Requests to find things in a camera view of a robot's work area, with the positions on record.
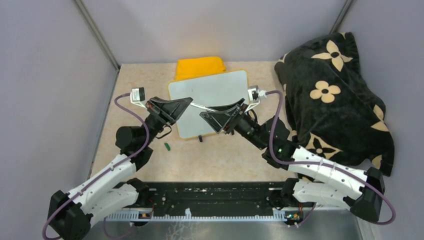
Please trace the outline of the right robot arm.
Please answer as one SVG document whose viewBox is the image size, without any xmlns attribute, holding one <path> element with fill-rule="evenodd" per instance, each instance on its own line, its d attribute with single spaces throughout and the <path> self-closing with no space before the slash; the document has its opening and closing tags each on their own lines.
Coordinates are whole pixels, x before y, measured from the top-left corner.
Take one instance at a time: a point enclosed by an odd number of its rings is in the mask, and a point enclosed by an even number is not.
<svg viewBox="0 0 424 240">
<path fill-rule="evenodd" d="M 216 133 L 239 133 L 260 150 L 268 164 L 313 179 L 289 178 L 280 190 L 287 206 L 317 203 L 350 211 L 378 224 L 384 201 L 382 173 L 370 167 L 352 168 L 326 159 L 322 153 L 287 140 L 289 131 L 277 115 L 258 124 L 252 108 L 242 100 L 224 106 L 203 107 L 200 117 Z"/>
</svg>

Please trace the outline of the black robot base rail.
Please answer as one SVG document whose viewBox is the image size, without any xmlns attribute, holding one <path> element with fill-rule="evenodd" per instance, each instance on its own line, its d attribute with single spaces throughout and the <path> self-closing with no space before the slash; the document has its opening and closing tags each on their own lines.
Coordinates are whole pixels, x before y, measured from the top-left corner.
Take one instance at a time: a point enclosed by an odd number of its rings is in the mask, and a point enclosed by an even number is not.
<svg viewBox="0 0 424 240">
<path fill-rule="evenodd" d="M 283 182 L 148 182 L 141 203 L 124 207 L 108 222 L 283 222 L 300 224 L 312 203 L 283 195 Z"/>
</svg>

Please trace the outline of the green marker cap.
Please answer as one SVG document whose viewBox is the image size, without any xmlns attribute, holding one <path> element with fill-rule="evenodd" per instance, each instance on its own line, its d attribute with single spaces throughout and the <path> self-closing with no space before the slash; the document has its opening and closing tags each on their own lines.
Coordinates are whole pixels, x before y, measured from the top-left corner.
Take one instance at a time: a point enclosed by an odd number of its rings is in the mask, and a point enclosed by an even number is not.
<svg viewBox="0 0 424 240">
<path fill-rule="evenodd" d="M 165 146 L 165 148 L 166 148 L 168 151 L 170 151 L 170 150 L 171 150 L 171 147 L 170 147 L 170 145 L 169 145 L 167 142 L 165 142 L 165 143 L 164 143 L 164 146 Z"/>
</svg>

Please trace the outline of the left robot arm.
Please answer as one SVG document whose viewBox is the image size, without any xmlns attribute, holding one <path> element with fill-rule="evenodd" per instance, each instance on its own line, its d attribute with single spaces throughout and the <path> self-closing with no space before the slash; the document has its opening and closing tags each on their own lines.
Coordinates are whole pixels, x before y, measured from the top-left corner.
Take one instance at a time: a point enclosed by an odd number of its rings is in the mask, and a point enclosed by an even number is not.
<svg viewBox="0 0 424 240">
<path fill-rule="evenodd" d="M 148 116 L 142 119 L 119 104 L 121 98 L 128 96 L 129 93 L 122 94 L 114 103 L 137 118 L 140 125 L 118 128 L 115 144 L 120 152 L 101 171 L 77 187 L 66 192 L 58 190 L 50 197 L 43 239 L 48 239 L 47 227 L 51 227 L 58 234 L 58 240 L 81 240 L 94 225 L 119 209 L 134 204 L 144 207 L 149 203 L 149 188 L 143 181 L 137 178 L 121 181 L 147 164 L 153 153 L 150 143 L 180 119 L 193 99 L 152 97 L 143 104 Z"/>
</svg>

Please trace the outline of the green whiteboard marker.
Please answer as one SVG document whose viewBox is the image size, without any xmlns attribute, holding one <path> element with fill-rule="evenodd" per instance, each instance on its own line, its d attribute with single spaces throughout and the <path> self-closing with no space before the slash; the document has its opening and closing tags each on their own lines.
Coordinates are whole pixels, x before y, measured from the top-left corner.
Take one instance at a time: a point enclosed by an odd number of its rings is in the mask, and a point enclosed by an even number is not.
<svg viewBox="0 0 424 240">
<path fill-rule="evenodd" d="M 199 104 L 196 104 L 194 102 L 191 102 L 190 105 L 195 107 L 195 108 L 198 108 L 198 109 L 201 109 L 201 110 L 204 110 L 204 111 L 208 111 L 208 112 L 216 112 L 217 111 L 216 109 L 212 109 L 212 108 L 209 108 L 209 107 L 206 107 L 206 106 L 203 106 L 203 105 L 199 105 Z"/>
</svg>

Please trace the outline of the yellow-framed whiteboard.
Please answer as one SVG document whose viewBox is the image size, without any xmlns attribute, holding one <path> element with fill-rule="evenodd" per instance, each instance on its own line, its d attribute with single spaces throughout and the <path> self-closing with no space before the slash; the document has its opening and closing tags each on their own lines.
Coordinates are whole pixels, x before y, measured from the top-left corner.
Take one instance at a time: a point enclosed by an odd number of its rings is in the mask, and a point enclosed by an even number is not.
<svg viewBox="0 0 424 240">
<path fill-rule="evenodd" d="M 233 104 L 242 98 L 247 100 L 248 86 L 248 73 L 243 69 L 172 81 L 168 84 L 167 89 L 171 100 L 190 97 L 195 104 L 216 107 Z M 202 111 L 192 105 L 184 111 L 176 122 L 180 138 L 190 139 L 216 133 L 201 118 L 200 112 Z"/>
</svg>

